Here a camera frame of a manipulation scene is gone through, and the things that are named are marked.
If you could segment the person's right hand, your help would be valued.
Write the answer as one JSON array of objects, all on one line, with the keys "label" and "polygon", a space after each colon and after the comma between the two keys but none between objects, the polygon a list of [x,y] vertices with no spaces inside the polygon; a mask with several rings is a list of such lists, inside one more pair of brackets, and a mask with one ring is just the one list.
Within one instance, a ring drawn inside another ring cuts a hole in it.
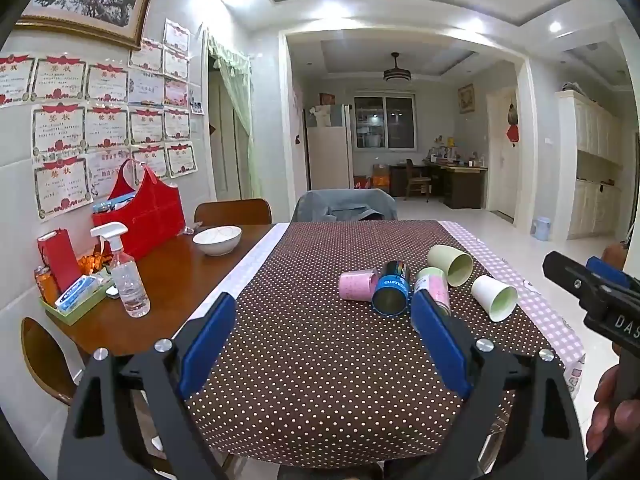
[{"label": "person's right hand", "polygon": [[589,453],[597,452],[605,440],[605,430],[612,422],[615,428],[625,436],[631,436],[640,424],[640,406],[638,400],[626,400],[613,410],[613,398],[617,386],[618,371],[615,365],[607,370],[600,379],[594,400],[597,406],[593,411],[591,425],[586,433],[586,445]]}]

